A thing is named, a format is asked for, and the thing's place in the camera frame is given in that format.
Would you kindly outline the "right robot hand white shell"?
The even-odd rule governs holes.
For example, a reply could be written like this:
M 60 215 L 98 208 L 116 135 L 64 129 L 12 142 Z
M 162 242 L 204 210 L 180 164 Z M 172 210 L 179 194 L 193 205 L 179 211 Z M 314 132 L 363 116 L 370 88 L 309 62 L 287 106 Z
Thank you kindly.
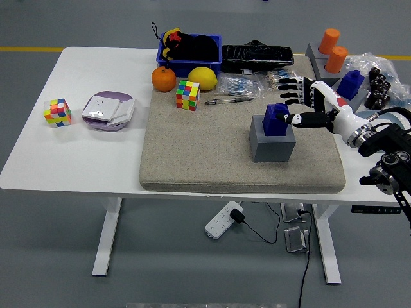
M 301 114 L 281 114 L 278 119 L 298 128 L 327 128 L 350 147 L 359 147 L 360 136 L 372 128 L 368 120 L 354 114 L 345 99 L 327 83 L 306 77 L 281 78 L 278 89 L 287 105 L 303 104 L 313 109 Z

